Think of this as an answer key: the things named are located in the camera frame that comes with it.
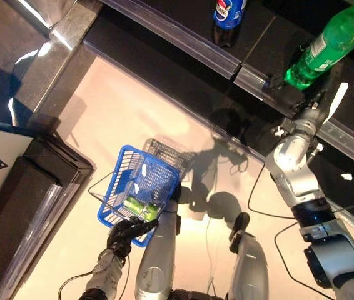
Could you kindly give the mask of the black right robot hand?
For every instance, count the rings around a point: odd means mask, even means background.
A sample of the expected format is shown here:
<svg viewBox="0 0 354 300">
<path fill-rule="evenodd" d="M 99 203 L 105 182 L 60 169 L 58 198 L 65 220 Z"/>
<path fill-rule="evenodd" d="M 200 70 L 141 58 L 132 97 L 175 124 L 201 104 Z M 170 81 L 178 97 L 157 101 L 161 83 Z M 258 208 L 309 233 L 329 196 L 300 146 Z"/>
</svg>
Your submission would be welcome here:
<svg viewBox="0 0 354 300">
<path fill-rule="evenodd" d="M 330 72 L 316 79 L 303 91 L 288 84 L 280 76 L 271 77 L 264 90 L 287 116 L 295 118 L 309 109 L 325 124 L 339 108 L 348 88 L 348 82 L 341 81 L 339 75 Z"/>
</svg>

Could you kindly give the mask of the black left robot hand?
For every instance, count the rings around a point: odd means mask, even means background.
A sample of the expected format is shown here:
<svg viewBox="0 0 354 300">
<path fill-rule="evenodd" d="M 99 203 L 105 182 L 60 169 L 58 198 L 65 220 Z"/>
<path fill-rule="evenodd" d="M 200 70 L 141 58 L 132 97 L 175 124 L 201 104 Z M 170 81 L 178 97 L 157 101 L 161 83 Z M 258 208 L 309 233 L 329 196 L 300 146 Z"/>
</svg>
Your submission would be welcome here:
<svg viewBox="0 0 354 300">
<path fill-rule="evenodd" d="M 157 225 L 157 219 L 148 222 L 136 216 L 123 219 L 111 228 L 106 249 L 112 250 L 118 259 L 125 260 L 131 252 L 132 240 L 150 232 Z"/>
</svg>

